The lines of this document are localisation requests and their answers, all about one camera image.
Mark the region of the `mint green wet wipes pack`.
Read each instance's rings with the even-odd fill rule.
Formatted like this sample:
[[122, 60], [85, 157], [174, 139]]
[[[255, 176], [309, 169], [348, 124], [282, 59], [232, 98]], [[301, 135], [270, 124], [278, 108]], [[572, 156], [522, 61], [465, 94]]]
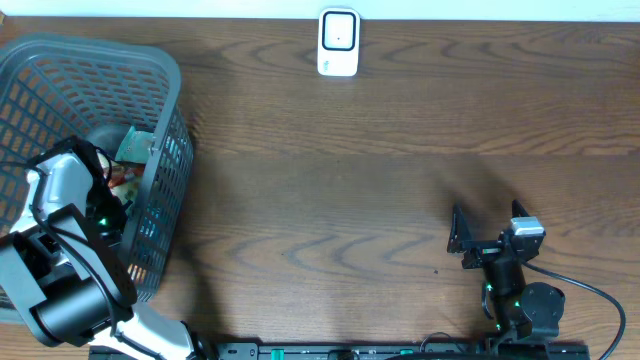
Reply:
[[119, 145], [115, 161], [146, 164], [151, 156], [153, 142], [154, 137], [151, 132], [137, 130], [131, 126]]

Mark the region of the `beige snack bag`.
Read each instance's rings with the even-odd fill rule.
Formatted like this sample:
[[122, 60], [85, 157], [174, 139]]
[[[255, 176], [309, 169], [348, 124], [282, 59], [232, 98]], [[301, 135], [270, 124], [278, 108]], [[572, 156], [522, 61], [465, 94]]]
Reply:
[[[115, 166], [118, 165], [126, 165], [126, 166], [135, 166], [135, 163], [117, 163], [112, 160], [109, 160], [103, 154], [98, 154], [98, 159], [103, 167], [104, 176], [107, 180], [111, 177], [111, 171]], [[133, 210], [134, 203], [136, 201], [139, 187], [142, 181], [142, 177], [136, 179], [132, 182], [117, 186], [115, 188], [110, 188], [111, 193], [116, 196], [121, 204], [124, 207], [125, 213], [130, 216]]]

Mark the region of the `red Top chocolate bar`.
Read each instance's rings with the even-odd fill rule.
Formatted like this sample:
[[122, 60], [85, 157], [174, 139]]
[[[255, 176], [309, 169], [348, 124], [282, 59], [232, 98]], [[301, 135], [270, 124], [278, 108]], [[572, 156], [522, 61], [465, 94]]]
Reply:
[[111, 171], [111, 177], [108, 180], [108, 186], [115, 188], [117, 186], [132, 182], [143, 176], [145, 170], [144, 165], [136, 164], [135, 166], [118, 165]]

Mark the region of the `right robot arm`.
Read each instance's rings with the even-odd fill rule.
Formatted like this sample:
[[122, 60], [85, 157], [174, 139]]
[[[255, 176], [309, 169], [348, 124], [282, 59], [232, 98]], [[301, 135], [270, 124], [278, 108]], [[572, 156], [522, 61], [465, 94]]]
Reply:
[[539, 255], [546, 230], [519, 201], [511, 203], [512, 217], [495, 240], [476, 240], [460, 206], [452, 209], [447, 244], [451, 254], [463, 256], [464, 269], [484, 273], [482, 306], [496, 322], [502, 342], [548, 340], [559, 335], [565, 295], [543, 282], [525, 280], [523, 266]]

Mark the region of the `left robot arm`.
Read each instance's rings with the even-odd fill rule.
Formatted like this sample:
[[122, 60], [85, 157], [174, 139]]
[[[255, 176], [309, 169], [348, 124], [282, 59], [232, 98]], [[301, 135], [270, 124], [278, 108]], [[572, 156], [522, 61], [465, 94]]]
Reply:
[[21, 164], [29, 185], [1, 239], [1, 288], [32, 335], [55, 347], [89, 345], [134, 359], [212, 359], [182, 321], [139, 301], [104, 235], [127, 221], [92, 143], [71, 136]]

